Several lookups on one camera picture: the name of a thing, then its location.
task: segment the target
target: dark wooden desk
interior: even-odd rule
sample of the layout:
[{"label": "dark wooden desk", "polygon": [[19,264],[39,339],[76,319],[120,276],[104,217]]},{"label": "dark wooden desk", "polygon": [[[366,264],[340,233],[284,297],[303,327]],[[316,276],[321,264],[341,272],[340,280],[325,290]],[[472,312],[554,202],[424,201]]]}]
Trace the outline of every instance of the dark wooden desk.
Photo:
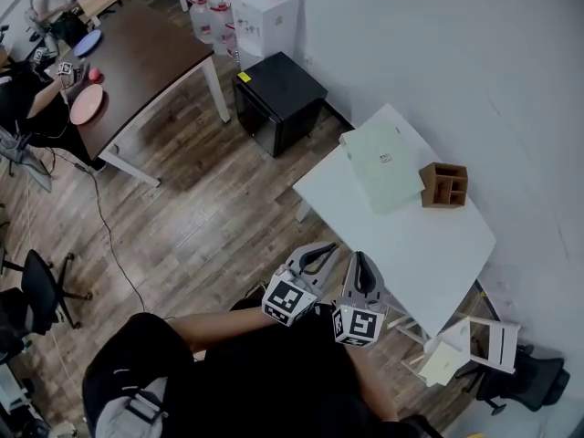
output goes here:
[{"label": "dark wooden desk", "polygon": [[[147,108],[162,100],[178,84],[203,70],[223,121],[229,112],[211,55],[213,51],[191,36],[188,29],[166,21],[146,5],[125,5],[99,28],[102,40],[87,56],[103,74],[105,99],[94,119],[78,127],[92,159],[100,157],[137,178],[160,182],[124,161],[113,146]],[[72,51],[63,59],[78,63]]]}]

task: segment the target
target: yellow sticker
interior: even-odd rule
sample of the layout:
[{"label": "yellow sticker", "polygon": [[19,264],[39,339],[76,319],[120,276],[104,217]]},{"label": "yellow sticker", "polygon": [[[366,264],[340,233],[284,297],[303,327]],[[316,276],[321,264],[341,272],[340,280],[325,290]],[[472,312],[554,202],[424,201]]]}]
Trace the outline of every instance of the yellow sticker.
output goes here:
[{"label": "yellow sticker", "polygon": [[237,75],[241,80],[244,81],[244,83],[247,83],[249,81],[251,81],[251,78],[247,75],[247,73],[245,73],[244,71],[242,71],[239,75]]}]

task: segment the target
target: chair wheel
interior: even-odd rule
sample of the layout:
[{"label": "chair wheel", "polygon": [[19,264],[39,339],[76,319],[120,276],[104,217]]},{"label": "chair wheel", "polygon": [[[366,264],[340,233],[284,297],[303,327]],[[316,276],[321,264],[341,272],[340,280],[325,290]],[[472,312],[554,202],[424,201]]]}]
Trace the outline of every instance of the chair wheel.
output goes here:
[{"label": "chair wheel", "polygon": [[499,413],[501,413],[502,411],[505,410],[505,407],[507,406],[507,404],[502,404],[498,407],[495,407],[493,409],[493,411],[491,412],[491,415],[498,415]]},{"label": "chair wheel", "polygon": [[520,349],[523,350],[524,354],[531,355],[535,348],[533,344],[527,344],[526,346],[521,346]]}]

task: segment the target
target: white container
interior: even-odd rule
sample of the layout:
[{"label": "white container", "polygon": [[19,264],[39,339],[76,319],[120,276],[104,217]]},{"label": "white container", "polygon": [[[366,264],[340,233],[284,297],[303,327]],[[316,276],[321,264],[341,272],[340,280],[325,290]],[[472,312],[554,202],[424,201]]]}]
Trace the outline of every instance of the white container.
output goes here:
[{"label": "white container", "polygon": [[225,40],[227,55],[239,64],[239,51],[237,50],[237,35],[235,34],[235,25],[228,23],[225,26],[229,29],[229,34]]},{"label": "white container", "polygon": [[227,39],[231,29],[227,25],[234,22],[231,10],[231,0],[221,0],[217,5],[210,5],[211,32],[213,34],[213,50],[217,55],[227,55]]},{"label": "white container", "polygon": [[242,70],[284,52],[294,56],[298,0],[233,0]]},{"label": "white container", "polygon": [[189,14],[191,15],[195,37],[205,44],[212,44],[211,12],[209,11],[208,0],[191,0],[191,3],[193,5],[189,10]]}]

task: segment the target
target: black mini fridge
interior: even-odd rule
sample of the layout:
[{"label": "black mini fridge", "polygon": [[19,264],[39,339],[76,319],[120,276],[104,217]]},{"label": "black mini fridge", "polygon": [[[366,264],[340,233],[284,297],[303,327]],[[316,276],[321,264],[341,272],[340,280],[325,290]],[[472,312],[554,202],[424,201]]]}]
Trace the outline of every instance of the black mini fridge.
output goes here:
[{"label": "black mini fridge", "polygon": [[282,52],[233,79],[237,118],[272,156],[314,128],[327,90]]}]

